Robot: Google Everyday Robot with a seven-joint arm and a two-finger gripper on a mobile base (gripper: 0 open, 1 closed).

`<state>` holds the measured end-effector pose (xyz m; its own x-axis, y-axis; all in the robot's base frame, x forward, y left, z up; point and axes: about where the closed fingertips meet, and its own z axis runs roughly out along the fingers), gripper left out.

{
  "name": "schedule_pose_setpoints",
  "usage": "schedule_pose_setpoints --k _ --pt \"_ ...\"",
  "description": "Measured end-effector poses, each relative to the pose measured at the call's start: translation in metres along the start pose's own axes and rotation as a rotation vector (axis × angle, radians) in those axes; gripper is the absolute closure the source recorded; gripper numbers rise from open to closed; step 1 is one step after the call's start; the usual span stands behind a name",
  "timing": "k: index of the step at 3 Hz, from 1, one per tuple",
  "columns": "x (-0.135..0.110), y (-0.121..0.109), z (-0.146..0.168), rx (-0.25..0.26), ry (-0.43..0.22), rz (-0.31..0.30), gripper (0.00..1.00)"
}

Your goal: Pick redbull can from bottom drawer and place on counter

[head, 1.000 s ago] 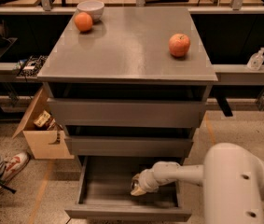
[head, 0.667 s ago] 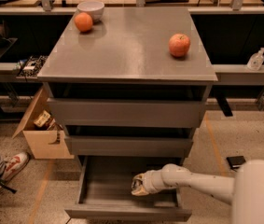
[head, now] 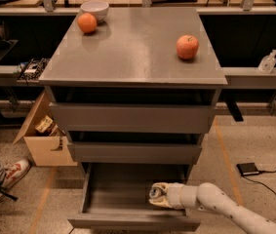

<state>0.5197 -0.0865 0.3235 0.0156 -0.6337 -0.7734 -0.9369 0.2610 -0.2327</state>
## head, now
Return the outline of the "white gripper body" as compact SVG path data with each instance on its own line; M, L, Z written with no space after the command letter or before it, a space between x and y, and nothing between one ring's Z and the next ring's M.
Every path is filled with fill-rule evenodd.
M196 209L198 207L197 186L171 183L167 190L169 205L177 210Z

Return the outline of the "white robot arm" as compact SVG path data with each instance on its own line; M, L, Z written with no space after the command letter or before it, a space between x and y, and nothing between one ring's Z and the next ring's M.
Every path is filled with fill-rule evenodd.
M157 182L151 186L149 203L171 209L191 209L223 215L247 234L276 234L276 223L230 199L212 183L198 186Z

